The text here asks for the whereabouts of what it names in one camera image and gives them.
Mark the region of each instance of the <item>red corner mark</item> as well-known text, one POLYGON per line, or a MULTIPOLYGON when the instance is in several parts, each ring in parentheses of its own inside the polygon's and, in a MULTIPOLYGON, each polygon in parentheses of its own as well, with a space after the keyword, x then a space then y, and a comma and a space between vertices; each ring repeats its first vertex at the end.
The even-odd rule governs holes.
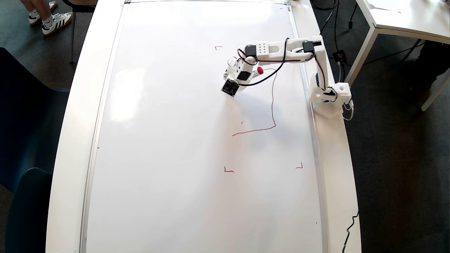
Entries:
POLYGON ((224 166, 224 169, 225 169, 225 172, 233 172, 233 173, 234 173, 234 171, 227 171, 226 168, 225 168, 225 166, 224 166))

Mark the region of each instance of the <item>dark trousers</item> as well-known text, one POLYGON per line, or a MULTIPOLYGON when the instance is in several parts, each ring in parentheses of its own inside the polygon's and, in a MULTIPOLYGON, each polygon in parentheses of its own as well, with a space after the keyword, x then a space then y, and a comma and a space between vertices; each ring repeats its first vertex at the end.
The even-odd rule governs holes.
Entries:
POLYGON ((421 73, 427 81, 433 82, 450 67, 450 45, 435 41, 425 41, 420 50, 421 73))

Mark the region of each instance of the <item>white sneaker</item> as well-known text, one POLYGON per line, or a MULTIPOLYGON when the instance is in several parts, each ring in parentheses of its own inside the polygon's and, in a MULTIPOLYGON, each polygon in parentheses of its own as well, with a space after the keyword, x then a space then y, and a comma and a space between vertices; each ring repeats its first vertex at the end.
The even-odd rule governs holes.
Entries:
MULTIPOLYGON (((49 2, 50 11, 53 11, 58 6, 58 3, 56 1, 49 2)), ((35 17, 32 17, 30 14, 28 15, 28 21, 30 22, 30 25, 36 24, 41 19, 41 16, 39 14, 35 17)))
POLYGON ((68 13, 56 13, 53 15, 53 24, 49 28, 46 28, 44 24, 42 24, 42 32, 45 36, 48 36, 57 30, 63 28, 68 25, 72 21, 72 12, 68 13))

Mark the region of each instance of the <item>whiteboard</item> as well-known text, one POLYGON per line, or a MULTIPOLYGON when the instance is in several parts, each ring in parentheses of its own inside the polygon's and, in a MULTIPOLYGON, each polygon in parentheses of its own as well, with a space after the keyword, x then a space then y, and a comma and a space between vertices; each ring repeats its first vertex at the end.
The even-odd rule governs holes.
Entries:
POLYGON ((125 5, 122 23, 85 251, 322 252, 299 65, 234 98, 221 91, 238 47, 293 38, 287 6, 138 2, 125 5))

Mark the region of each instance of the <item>chair leg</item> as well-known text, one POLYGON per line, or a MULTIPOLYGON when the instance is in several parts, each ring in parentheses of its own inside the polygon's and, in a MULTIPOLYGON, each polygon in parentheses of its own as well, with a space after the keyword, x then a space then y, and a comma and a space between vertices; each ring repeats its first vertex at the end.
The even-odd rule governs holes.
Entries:
POLYGON ((76 12, 73 13, 73 17, 72 17, 72 50, 70 51, 70 63, 73 63, 73 38, 75 36, 75 14, 76 12))

